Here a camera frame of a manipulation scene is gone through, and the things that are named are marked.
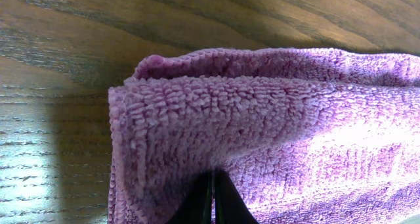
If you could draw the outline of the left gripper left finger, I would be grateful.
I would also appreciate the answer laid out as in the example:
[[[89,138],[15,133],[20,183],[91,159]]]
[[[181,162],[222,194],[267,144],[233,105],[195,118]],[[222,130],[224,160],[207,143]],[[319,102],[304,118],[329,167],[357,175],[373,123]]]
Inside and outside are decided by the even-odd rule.
[[[210,224],[212,202],[212,173],[202,173],[198,176],[192,190],[172,218],[168,220],[167,224]]]

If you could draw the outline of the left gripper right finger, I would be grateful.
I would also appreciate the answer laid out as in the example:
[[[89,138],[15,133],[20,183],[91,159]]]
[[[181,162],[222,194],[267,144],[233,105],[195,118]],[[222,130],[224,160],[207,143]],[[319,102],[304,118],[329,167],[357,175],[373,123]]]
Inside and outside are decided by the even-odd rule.
[[[229,174],[215,174],[216,224],[258,224],[242,200]]]

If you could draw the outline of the purple microfibre cloth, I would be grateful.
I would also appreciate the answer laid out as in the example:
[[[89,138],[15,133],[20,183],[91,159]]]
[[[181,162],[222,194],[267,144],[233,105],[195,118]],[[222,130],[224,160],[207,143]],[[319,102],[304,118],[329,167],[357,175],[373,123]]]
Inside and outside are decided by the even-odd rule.
[[[203,49],[141,60],[108,91],[109,223],[165,223],[229,173],[259,223],[419,213],[419,57]]]

